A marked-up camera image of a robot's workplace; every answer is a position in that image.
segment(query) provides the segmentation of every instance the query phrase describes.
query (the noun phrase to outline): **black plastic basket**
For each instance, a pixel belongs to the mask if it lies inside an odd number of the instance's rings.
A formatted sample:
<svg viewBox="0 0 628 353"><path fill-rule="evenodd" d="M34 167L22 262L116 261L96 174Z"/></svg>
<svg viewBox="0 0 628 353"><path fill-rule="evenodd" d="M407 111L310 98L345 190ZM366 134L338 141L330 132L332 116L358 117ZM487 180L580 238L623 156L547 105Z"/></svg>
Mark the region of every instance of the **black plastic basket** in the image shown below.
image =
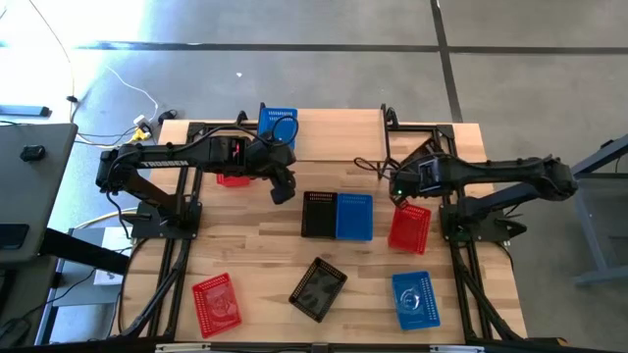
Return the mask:
<svg viewBox="0 0 628 353"><path fill-rule="evenodd" d="M345 282L345 274L317 257L288 301L305 315L320 323Z"/></svg>
<svg viewBox="0 0 628 353"><path fill-rule="evenodd" d="M337 203L335 192L305 191L301 236L335 239Z"/></svg>

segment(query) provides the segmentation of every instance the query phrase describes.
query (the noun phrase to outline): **concrete floor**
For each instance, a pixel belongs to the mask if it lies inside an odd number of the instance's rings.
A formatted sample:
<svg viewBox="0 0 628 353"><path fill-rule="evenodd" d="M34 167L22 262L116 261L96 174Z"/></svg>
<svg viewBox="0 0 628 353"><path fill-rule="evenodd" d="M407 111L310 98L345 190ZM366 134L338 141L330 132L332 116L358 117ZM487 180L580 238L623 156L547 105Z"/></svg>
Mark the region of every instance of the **concrete floor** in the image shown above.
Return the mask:
<svg viewBox="0 0 628 353"><path fill-rule="evenodd" d="M58 107L68 69L54 39L25 2L9 2L0 37L2 77L20 77L3 96ZM437 44L429 0L76 0L36 2L68 44L89 40L240 43ZM621 0L441 0L449 45L628 46L628 2ZM33 45L47 47L34 55ZM152 105L104 70L147 89L186 119L230 119L257 105L376 108L383 102L412 122L450 122L439 54L72 51L76 123L83 132L124 130ZM464 122L481 124L491 159L560 156L573 164L628 132L628 56L452 55ZM67 229L111 211L93 185L99 150L76 145L51 226ZM628 170L628 159L619 165ZM123 198L123 207L134 206ZM526 234L514 239L517 287L530 335L562 336L576 346L628 351L628 281L575 287L593 268L572 202L523 205ZM91 311L85 324L110 320ZM74 323L76 317L68 314ZM59 323L54 340L64 340ZM85 339L100 336L94 324ZM66 339L78 339L65 336Z"/></svg>

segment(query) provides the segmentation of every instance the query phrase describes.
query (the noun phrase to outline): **blue basket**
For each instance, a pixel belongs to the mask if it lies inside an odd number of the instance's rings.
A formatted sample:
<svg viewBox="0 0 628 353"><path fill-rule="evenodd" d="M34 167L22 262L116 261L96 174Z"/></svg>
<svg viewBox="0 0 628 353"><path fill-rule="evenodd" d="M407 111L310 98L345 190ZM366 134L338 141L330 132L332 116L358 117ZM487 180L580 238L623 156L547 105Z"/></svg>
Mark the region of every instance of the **blue basket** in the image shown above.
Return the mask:
<svg viewBox="0 0 628 353"><path fill-rule="evenodd" d="M338 195L336 239L373 240L373 196L349 193Z"/></svg>
<svg viewBox="0 0 628 353"><path fill-rule="evenodd" d="M392 275L392 290L401 329L435 328L441 325L427 271Z"/></svg>
<svg viewBox="0 0 628 353"><path fill-rule="evenodd" d="M264 108L260 112L259 122L257 125L257 134L271 131L275 122L282 117L289 116L296 119L296 109L293 108ZM292 119L284 119L279 122L275 129L275 137L281 141L288 141L296 129L296 124ZM294 149L294 140L289 144Z"/></svg>

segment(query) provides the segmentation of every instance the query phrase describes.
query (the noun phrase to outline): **small red basket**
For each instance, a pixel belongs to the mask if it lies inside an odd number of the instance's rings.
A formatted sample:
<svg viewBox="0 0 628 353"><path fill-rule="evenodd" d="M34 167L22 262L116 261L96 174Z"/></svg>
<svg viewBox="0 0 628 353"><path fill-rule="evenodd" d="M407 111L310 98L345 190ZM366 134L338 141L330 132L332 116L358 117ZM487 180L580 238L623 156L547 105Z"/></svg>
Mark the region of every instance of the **small red basket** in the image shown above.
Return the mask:
<svg viewBox="0 0 628 353"><path fill-rule="evenodd" d="M229 274L195 284L192 292L203 338L235 328L242 323Z"/></svg>
<svg viewBox="0 0 628 353"><path fill-rule="evenodd" d="M423 255L430 231L432 212L407 205L394 210L389 247Z"/></svg>
<svg viewBox="0 0 628 353"><path fill-rule="evenodd" d="M251 183L248 176L223 176L216 175L216 182L226 187L247 186Z"/></svg>

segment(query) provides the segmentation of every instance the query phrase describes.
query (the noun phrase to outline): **plastic basket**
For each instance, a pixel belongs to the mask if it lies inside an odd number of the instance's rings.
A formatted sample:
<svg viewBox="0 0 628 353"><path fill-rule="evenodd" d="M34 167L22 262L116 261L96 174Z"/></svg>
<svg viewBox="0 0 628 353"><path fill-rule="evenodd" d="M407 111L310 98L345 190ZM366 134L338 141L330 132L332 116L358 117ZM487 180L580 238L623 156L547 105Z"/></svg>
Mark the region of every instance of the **plastic basket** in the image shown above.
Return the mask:
<svg viewBox="0 0 628 353"><path fill-rule="evenodd" d="M192 287L196 317L203 338L242 323L229 274L210 278Z"/></svg>
<svg viewBox="0 0 628 353"><path fill-rule="evenodd" d="M247 186L251 183L248 176L223 176L216 174L216 183L226 187Z"/></svg>
<svg viewBox="0 0 628 353"><path fill-rule="evenodd" d="M336 238L335 192L305 191L303 194L303 215L301 236Z"/></svg>
<svg viewBox="0 0 628 353"><path fill-rule="evenodd" d="M394 306L401 329L441 325L434 289L427 271L392 275Z"/></svg>
<svg viewBox="0 0 628 353"><path fill-rule="evenodd" d="M417 254L425 253L431 215L430 210L412 205L396 208L389 234L389 247Z"/></svg>
<svg viewBox="0 0 628 353"><path fill-rule="evenodd" d="M373 240L373 196L349 193L338 195L336 239Z"/></svg>
<svg viewBox="0 0 628 353"><path fill-rule="evenodd" d="M345 274L317 257L288 301L305 315L320 323L345 282Z"/></svg>
<svg viewBox="0 0 628 353"><path fill-rule="evenodd" d="M296 109L293 108L264 108L260 112L259 122L257 125L257 134L262 134L266 131L271 131L275 122L285 116L297 118ZM275 137L280 141L288 141L293 135L296 129L296 124L292 119L284 119L279 122L277 128L275 128ZM290 148L294 149L294 140L289 144Z"/></svg>

